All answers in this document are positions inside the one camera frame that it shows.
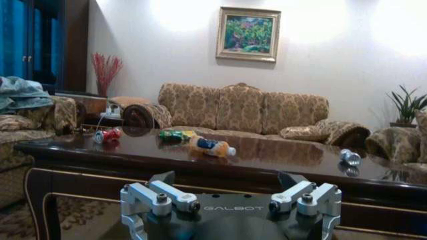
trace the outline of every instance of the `red can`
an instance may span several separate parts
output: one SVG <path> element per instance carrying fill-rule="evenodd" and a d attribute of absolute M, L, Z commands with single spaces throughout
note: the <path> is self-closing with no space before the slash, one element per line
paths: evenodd
<path fill-rule="evenodd" d="M 107 141 L 119 140 L 121 136 L 122 136 L 122 130 L 118 127 L 106 131 L 98 130 L 94 135 L 94 141 L 102 144 Z"/>

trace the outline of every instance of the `floor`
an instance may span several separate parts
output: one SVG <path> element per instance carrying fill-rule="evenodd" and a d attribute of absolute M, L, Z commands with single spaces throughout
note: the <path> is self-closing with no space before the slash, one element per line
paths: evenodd
<path fill-rule="evenodd" d="M 58 198 L 63 240 L 126 240 L 121 205 L 77 198 Z M 0 240 L 35 240 L 35 228 L 26 203 L 0 211 Z M 337 229 L 334 240 L 410 240 L 414 238 Z"/>

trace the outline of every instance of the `plastic bottle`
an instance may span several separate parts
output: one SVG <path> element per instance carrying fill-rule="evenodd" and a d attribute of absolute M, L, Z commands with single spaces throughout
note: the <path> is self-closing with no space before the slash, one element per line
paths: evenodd
<path fill-rule="evenodd" d="M 194 131 L 163 130 L 159 133 L 159 138 L 165 141 L 189 141 L 195 135 Z"/>
<path fill-rule="evenodd" d="M 198 135 L 190 139 L 190 149 L 222 158 L 237 155 L 237 149 L 226 141 L 210 140 Z"/>

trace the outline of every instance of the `dark wooden table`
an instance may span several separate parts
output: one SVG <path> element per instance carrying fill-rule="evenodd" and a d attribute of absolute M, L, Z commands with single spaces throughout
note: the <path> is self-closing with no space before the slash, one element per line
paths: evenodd
<path fill-rule="evenodd" d="M 125 184 L 173 170 L 175 186 L 194 193 L 279 193 L 278 171 L 302 174 L 342 189 L 341 229 L 427 238 L 426 173 L 373 155 L 349 169 L 339 148 L 319 143 L 206 135 L 237 147 L 237 156 L 217 158 L 165 144 L 157 129 L 126 132 L 118 144 L 77 134 L 17 145 L 35 157 L 25 189 L 38 239 L 61 239 L 57 196 L 119 202 Z"/>

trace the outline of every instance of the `throw pillow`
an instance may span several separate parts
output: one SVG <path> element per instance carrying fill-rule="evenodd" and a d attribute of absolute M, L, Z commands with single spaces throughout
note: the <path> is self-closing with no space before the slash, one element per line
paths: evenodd
<path fill-rule="evenodd" d="M 281 136 L 291 140 L 322 142 L 330 137 L 330 134 L 317 126 L 290 126 L 282 129 Z"/>
<path fill-rule="evenodd" d="M 38 125 L 27 117 L 19 115 L 0 115 L 0 131 L 34 130 Z"/>
<path fill-rule="evenodd" d="M 420 163 L 427 163 L 427 112 L 416 112 L 418 129 L 421 131 Z"/>

